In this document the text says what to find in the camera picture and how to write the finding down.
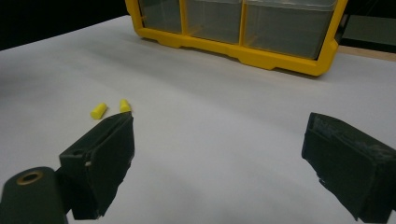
yellow frame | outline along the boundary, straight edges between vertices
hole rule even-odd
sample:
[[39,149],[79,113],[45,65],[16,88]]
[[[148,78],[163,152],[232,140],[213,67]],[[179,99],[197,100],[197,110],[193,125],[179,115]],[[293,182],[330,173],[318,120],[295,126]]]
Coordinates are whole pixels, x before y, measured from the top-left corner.
[[143,26],[142,15],[139,9],[138,0],[125,0],[129,14],[132,17],[134,30],[142,37],[157,40],[160,44],[172,48],[195,48],[204,49],[220,54],[225,54],[233,58],[237,58],[241,63],[269,69],[283,68],[311,76],[320,76],[327,72],[332,65],[332,60],[338,49],[338,43],[334,37],[338,29],[338,25],[343,17],[347,0],[338,0],[337,5],[332,14],[332,21],[324,38],[323,45],[317,60],[299,58],[295,56],[284,55],[280,53],[269,52],[260,49],[250,49],[242,46],[243,30],[245,29],[246,4],[242,4],[241,26],[239,45],[220,43],[217,41],[202,39],[198,37],[188,36],[187,20],[185,12],[185,0],[179,0],[181,30],[180,35],[168,33],[164,31],[145,28]]

yellow foam earplug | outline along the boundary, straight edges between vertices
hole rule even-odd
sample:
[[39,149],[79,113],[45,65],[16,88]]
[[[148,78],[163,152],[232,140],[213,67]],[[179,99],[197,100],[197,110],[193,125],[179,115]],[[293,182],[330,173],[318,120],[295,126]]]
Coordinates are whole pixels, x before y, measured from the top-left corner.
[[91,117],[93,119],[101,119],[103,114],[105,114],[106,110],[107,110],[107,105],[105,103],[101,103],[91,111]]
[[128,112],[128,111],[132,111],[131,106],[129,105],[128,101],[125,99],[122,99],[120,101],[120,112]]

dark wall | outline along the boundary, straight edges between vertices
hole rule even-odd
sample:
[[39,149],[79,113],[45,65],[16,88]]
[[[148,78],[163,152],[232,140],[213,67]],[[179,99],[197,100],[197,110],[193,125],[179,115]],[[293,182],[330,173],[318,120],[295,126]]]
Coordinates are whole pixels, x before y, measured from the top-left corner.
[[123,15],[123,0],[0,0],[0,50]]
[[396,19],[396,0],[348,0],[346,14]]

bolt hole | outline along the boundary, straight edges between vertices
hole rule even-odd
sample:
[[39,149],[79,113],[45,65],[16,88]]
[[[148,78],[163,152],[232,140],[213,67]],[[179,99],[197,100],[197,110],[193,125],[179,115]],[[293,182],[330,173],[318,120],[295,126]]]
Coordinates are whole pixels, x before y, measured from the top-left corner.
[[18,185],[29,185],[36,182],[38,179],[43,177],[43,173],[40,171],[33,171],[26,175],[21,176],[17,179]]

storage bin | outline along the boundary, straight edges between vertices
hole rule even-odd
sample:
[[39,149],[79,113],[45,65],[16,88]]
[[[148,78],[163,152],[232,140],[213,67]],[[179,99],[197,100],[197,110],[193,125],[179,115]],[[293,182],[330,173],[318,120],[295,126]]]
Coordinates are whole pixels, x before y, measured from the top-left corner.
[[239,43],[241,0],[185,1],[188,35],[225,43]]
[[144,27],[181,34],[178,0],[139,0]]
[[172,48],[312,76],[329,70],[347,0],[125,0],[136,33]]
[[336,0],[247,0],[244,46],[316,59]]

